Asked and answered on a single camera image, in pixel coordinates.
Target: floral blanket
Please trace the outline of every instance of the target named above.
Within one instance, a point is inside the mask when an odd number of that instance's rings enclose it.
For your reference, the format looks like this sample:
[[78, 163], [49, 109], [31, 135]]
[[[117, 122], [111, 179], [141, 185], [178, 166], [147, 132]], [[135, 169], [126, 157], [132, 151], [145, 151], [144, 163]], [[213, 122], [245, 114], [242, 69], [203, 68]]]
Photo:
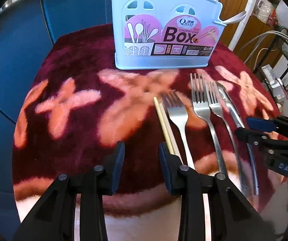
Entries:
[[[164, 137], [154, 96], [178, 91], [189, 114], [186, 134], [196, 170], [209, 175], [218, 172], [209, 128], [192, 112], [190, 73], [203, 74], [207, 80], [223, 84], [242, 119], [279, 114], [260, 82], [223, 44], [217, 45], [206, 68], [123, 71], [114, 65], [110, 24], [58, 39], [27, 94], [14, 133], [13, 184], [20, 219], [59, 174], [86, 172], [122, 140], [126, 154], [119, 189], [114, 196], [103, 199], [109, 240], [177, 240], [180, 201], [167, 193], [163, 182], [157, 149]], [[235, 131], [233, 119], [223, 108]], [[230, 179], [240, 187], [225, 125], [215, 115], [211, 120]], [[185, 161], [179, 131], [171, 126]], [[237, 139], [236, 142], [252, 189], [246, 144]], [[255, 148], [254, 151], [260, 194], [251, 195], [249, 201], [261, 211], [283, 178], [268, 171], [261, 153]]]

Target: cutlery caddy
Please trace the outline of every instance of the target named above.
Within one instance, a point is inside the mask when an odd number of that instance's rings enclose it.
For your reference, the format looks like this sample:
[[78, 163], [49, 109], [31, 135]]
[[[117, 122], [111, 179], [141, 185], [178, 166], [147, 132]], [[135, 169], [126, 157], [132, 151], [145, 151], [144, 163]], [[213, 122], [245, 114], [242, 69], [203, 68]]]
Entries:
[[116, 67], [207, 66], [230, 23], [221, 10], [216, 0], [112, 0]]

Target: fork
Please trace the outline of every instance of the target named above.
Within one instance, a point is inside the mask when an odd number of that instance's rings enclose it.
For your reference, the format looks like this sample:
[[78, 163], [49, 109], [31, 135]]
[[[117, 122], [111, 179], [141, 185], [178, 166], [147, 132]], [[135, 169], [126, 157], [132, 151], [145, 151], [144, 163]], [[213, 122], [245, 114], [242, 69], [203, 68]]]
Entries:
[[203, 119], [209, 126], [212, 139], [214, 142], [215, 152], [217, 155], [219, 171], [227, 176], [228, 175], [227, 169], [226, 169], [226, 165], [225, 165], [224, 158], [222, 155], [220, 142], [219, 142], [219, 139], [217, 138], [214, 126], [211, 122], [211, 110], [207, 101], [204, 76], [202, 75], [202, 79], [201, 79], [200, 74], [198, 74], [198, 79], [197, 79], [196, 74], [194, 74], [194, 81], [193, 81], [193, 76], [192, 74], [190, 74], [190, 78], [191, 78], [193, 110], [195, 114], [199, 118]]
[[176, 127], [180, 131], [180, 135], [185, 149], [187, 165], [195, 170], [194, 162], [191, 156], [191, 152], [188, 148], [185, 134], [185, 126], [188, 120], [187, 110], [175, 92], [162, 93], [162, 98], [167, 108], [170, 120], [176, 125]]
[[219, 99], [219, 97], [218, 97], [219, 89], [217, 87], [216, 82], [206, 82], [205, 87], [206, 87], [206, 94], [207, 94], [208, 103], [209, 103], [209, 106], [210, 106], [212, 112], [224, 121], [224, 124], [225, 124], [226, 129], [227, 129], [228, 134], [229, 134], [229, 137], [231, 138], [231, 142], [232, 142], [233, 149], [234, 149], [235, 156], [236, 156], [237, 168], [238, 168], [238, 171], [240, 173], [240, 182], [241, 182], [242, 193], [246, 197], [248, 197], [249, 196], [248, 181], [247, 181], [246, 175], [242, 169], [242, 162], [241, 162], [240, 156], [239, 156], [238, 151], [237, 151], [237, 147], [236, 147], [236, 144], [234, 141], [234, 137], [233, 137], [231, 128], [228, 125], [226, 119], [224, 118], [223, 108], [222, 108], [221, 103], [218, 100]]

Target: bolt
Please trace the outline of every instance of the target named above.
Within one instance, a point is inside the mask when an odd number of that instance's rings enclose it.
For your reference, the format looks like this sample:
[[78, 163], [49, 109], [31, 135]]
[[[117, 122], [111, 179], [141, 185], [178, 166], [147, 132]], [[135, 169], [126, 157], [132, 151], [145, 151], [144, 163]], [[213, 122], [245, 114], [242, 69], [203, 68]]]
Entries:
[[102, 171], [103, 169], [104, 169], [104, 167], [102, 165], [96, 165], [94, 167], [94, 170], [97, 171], [97, 172]]
[[188, 165], [180, 165], [180, 170], [181, 171], [188, 171], [189, 170], [189, 166]]
[[217, 177], [219, 180], [224, 180], [224, 179], [226, 178], [223, 173], [218, 173], [218, 174], [216, 175], [216, 177]]
[[63, 181], [63, 180], [65, 180], [67, 178], [67, 174], [60, 174], [59, 176], [58, 176], [58, 179], [60, 180], [60, 181]]

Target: white spoon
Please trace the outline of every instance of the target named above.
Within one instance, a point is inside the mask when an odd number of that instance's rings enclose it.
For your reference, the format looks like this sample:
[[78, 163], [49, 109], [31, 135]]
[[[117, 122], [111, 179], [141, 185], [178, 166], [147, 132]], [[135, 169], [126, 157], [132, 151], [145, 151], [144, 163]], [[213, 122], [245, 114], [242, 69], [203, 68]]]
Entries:
[[137, 33], [137, 40], [136, 40], [137, 43], [138, 43], [138, 37], [143, 32], [143, 30], [144, 30], [144, 26], [141, 23], [137, 23], [135, 25], [135, 32]]
[[134, 40], [134, 30], [133, 30], [132, 24], [131, 24], [131, 23], [128, 23], [128, 24], [127, 24], [127, 27], [128, 27], [128, 30], [129, 30], [130, 37], [132, 38], [132, 42], [135, 43], [135, 40]]
[[153, 31], [151, 32], [151, 34], [148, 36], [148, 38], [145, 40], [145, 42], [147, 42], [152, 36], [154, 36], [155, 34], [157, 34], [158, 32], [158, 29], [155, 28], [153, 29]]

